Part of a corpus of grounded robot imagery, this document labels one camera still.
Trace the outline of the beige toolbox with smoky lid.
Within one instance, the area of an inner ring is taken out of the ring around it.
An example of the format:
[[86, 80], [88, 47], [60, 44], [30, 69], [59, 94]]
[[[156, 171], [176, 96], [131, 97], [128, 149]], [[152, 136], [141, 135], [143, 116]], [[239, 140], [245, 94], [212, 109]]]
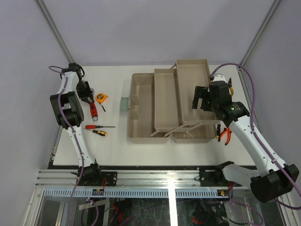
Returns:
[[134, 144], [208, 143], [216, 137], [216, 116], [192, 109], [195, 86], [207, 87], [207, 59], [178, 59], [169, 69], [134, 73], [127, 136]]

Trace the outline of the grey-green toolbox latch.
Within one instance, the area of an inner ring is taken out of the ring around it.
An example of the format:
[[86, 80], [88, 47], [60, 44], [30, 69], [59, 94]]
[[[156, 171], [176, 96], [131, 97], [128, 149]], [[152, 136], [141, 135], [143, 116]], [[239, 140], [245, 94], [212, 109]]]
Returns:
[[122, 97], [120, 99], [119, 109], [121, 112], [127, 112], [130, 108], [130, 97]]

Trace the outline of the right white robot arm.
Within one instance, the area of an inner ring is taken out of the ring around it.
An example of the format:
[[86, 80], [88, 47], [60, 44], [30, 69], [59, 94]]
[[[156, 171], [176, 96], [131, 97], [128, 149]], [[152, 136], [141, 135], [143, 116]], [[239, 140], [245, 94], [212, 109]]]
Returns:
[[249, 188], [261, 203], [269, 202], [290, 191], [296, 186], [299, 169], [281, 159], [258, 132], [248, 109], [241, 102], [232, 100], [229, 86], [225, 81], [213, 81], [207, 87], [196, 86], [192, 108], [196, 109], [199, 100], [201, 109], [213, 112], [243, 144], [254, 161], [257, 174], [234, 163], [224, 166], [214, 174], [215, 182], [224, 186], [236, 182]]

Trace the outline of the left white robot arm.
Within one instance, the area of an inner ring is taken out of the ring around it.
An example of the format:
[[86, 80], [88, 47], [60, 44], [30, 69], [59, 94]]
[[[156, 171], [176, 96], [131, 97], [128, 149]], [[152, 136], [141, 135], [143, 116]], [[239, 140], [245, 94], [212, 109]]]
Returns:
[[103, 174], [96, 158], [92, 155], [83, 133], [84, 112], [81, 103], [89, 105], [93, 121], [98, 120], [94, 101], [94, 90], [88, 81], [83, 80], [85, 72], [77, 63], [70, 63], [67, 68], [50, 66], [51, 71], [60, 74], [62, 80], [57, 94], [50, 96], [50, 102], [59, 126], [67, 131], [74, 145], [79, 161], [78, 185], [100, 186]]

